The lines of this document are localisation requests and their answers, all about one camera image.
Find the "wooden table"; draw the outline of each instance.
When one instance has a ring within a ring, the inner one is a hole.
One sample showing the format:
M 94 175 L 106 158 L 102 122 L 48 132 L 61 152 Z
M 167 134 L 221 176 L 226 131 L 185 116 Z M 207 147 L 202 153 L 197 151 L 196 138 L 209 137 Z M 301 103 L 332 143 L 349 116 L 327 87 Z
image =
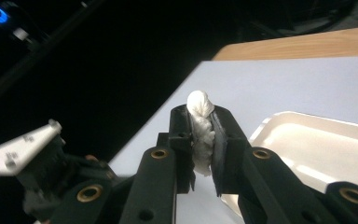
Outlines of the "wooden table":
M 238 61 L 345 56 L 358 56 L 358 28 L 227 45 L 213 59 Z

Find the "white table surface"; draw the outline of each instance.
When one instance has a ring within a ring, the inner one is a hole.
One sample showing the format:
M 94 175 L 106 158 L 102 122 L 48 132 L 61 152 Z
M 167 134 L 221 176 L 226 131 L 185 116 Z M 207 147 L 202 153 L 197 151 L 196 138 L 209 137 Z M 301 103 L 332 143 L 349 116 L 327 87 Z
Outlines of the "white table surface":
M 358 57 L 203 62 L 110 161 L 118 175 L 136 173 L 144 151 L 168 131 L 171 109 L 194 90 L 229 109 L 248 138 L 264 119 L 283 111 L 358 123 Z M 176 215 L 179 224 L 243 223 L 216 198 L 212 178 L 202 175 L 195 192 L 178 195 Z

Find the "white tray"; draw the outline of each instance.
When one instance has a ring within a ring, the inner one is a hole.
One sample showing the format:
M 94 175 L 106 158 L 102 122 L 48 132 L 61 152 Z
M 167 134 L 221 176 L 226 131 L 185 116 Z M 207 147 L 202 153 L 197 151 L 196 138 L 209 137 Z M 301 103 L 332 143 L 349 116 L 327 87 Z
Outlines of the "white tray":
M 358 185 L 358 124 L 295 112 L 282 112 L 250 138 L 253 147 L 275 151 L 306 185 L 325 192 L 329 183 Z M 237 214 L 237 197 L 222 197 Z

